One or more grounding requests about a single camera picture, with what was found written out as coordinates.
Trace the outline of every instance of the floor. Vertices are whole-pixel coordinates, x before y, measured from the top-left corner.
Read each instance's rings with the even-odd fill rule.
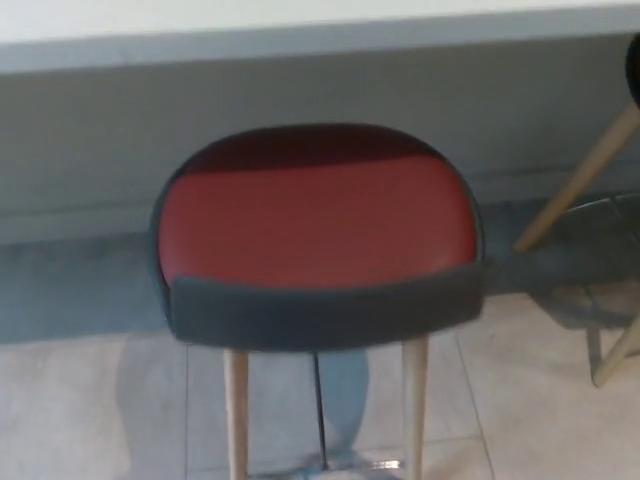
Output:
[[[480,320],[432,337],[426,480],[638,478],[640,358],[600,390],[590,372],[640,311],[640,201],[575,211],[515,256],[540,206],[482,209],[491,295]],[[0,248],[0,478],[228,478],[221,353],[169,336],[144,247]],[[322,356],[333,461],[396,458],[399,353]],[[313,469],[310,359],[254,355],[250,368],[251,473]]]

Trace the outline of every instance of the wall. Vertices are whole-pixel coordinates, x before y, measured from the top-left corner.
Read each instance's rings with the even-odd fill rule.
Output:
[[[269,124],[432,143],[481,201],[549,195],[629,101],[629,37],[0,77],[0,242],[141,230],[190,153]],[[640,143],[599,188],[640,185]]]

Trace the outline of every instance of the tile grout line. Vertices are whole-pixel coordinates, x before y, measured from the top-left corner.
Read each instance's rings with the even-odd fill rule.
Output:
[[[462,361],[462,368],[464,368],[464,376],[467,381],[467,387],[469,388],[469,393],[471,394],[471,403],[473,404],[473,410],[476,413],[476,421],[478,422],[478,428],[480,429],[480,438],[482,439],[482,445],[484,446],[484,454],[487,457],[487,462],[489,462],[489,470],[491,471],[491,478],[493,480],[496,480],[496,473],[493,468],[493,461],[491,460],[491,455],[489,454],[487,439],[484,436],[484,429],[482,428],[482,422],[480,421],[480,413],[478,412],[476,397],[473,393],[473,388],[471,387],[471,380],[469,379],[469,370],[467,369],[467,362],[465,361],[464,354],[462,353],[462,347],[460,346],[460,338],[458,337],[458,332],[455,332],[455,338],[456,338],[456,346],[458,347],[458,355],[460,355],[460,360]]]

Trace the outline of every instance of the beige floor tile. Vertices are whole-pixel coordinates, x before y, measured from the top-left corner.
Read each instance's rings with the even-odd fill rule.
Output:
[[[226,468],[222,351],[189,347],[188,465]],[[311,356],[251,354],[250,472],[305,465],[319,452]]]
[[[638,377],[596,389],[585,330],[562,326],[588,304],[495,297],[459,332],[496,480],[638,478]]]
[[[1,347],[0,478],[182,478],[185,372],[167,335]]]
[[[330,448],[360,451],[400,444],[401,373],[398,344],[321,356]],[[480,433],[453,331],[430,340],[426,417],[431,440]]]
[[[491,467],[481,439],[428,442],[424,449],[425,480],[492,480]],[[383,461],[398,458],[396,450],[368,450],[356,461]],[[403,470],[368,472],[326,472],[310,475],[310,480],[393,480],[403,478]],[[226,470],[189,472],[187,480],[228,480]],[[303,480],[302,476],[283,477]]]

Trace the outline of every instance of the wooden leg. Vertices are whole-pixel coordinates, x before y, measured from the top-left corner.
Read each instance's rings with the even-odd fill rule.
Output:
[[[224,351],[227,442],[231,480],[247,479],[249,421],[249,354]]]
[[[613,370],[640,343],[640,317],[624,331],[615,345],[611,348],[602,363],[593,374],[593,384],[601,387],[613,373]]]
[[[405,480],[422,478],[428,337],[402,342]]]
[[[536,244],[567,207],[622,150],[638,128],[640,128],[640,110],[632,103],[611,124],[560,191],[529,224],[513,248],[517,252],[524,253]]]

